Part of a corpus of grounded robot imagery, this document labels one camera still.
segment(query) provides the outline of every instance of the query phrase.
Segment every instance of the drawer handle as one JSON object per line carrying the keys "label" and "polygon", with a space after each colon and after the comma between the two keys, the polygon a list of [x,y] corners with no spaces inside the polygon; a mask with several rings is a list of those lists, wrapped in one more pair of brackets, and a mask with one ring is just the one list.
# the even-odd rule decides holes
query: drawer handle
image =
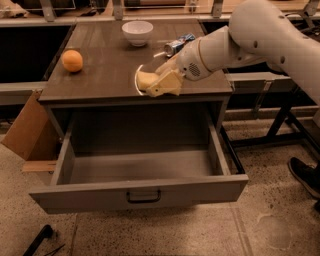
{"label": "drawer handle", "polygon": [[133,200],[130,198],[130,192],[127,192],[127,201],[129,204],[151,204],[159,202],[161,199],[161,191],[157,191],[157,197],[154,199],[146,199],[146,200]]}

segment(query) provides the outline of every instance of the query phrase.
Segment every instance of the desk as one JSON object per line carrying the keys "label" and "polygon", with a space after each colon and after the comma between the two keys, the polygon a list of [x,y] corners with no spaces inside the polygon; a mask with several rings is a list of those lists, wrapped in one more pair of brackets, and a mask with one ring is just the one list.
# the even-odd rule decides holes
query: desk
{"label": "desk", "polygon": [[78,24],[66,48],[80,73],[58,62],[39,99],[63,145],[50,186],[30,195],[48,213],[235,201],[247,175],[232,175],[218,132],[232,88],[223,71],[185,81],[180,96],[137,90],[137,68],[179,35],[203,35],[197,20],[154,20],[149,43],[131,46],[123,21]]}

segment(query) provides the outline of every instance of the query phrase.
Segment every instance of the metal frame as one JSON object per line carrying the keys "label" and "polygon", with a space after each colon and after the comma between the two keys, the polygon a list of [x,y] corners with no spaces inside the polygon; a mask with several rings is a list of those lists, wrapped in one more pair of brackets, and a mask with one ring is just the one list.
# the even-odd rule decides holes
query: metal frame
{"label": "metal frame", "polygon": [[[292,89],[287,99],[287,102],[281,107],[276,118],[274,119],[274,122],[269,128],[268,133],[263,137],[231,141],[224,127],[223,126],[221,127],[220,134],[229,150],[231,158],[234,161],[239,174],[244,174],[245,169],[243,168],[241,164],[241,160],[239,159],[236,153],[236,148],[248,147],[248,146],[259,146],[259,145],[265,145],[265,144],[285,143],[289,141],[306,139],[310,143],[310,145],[315,149],[315,151],[320,154],[319,142],[317,142],[312,137],[312,135],[303,127],[303,125],[297,120],[297,118],[290,112],[294,102],[299,97],[299,91],[300,91],[300,88],[298,86]],[[277,135],[281,125],[284,122],[288,124],[293,123],[296,126],[296,128],[299,130],[299,132]]]}

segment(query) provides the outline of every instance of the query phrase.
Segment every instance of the white bowl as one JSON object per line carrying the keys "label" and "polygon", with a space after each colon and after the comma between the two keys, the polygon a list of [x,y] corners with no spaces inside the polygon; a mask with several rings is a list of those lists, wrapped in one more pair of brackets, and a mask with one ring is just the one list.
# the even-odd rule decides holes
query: white bowl
{"label": "white bowl", "polygon": [[153,25],[147,21],[130,21],[122,26],[125,38],[134,46],[145,45],[152,35]]}

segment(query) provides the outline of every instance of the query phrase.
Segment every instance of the cardboard box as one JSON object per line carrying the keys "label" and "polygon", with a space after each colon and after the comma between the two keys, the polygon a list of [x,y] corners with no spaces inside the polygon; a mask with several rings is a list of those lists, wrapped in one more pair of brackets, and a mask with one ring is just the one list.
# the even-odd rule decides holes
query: cardboard box
{"label": "cardboard box", "polygon": [[57,159],[60,143],[45,108],[38,102],[40,95],[40,91],[32,93],[1,143],[26,161],[43,164]]}

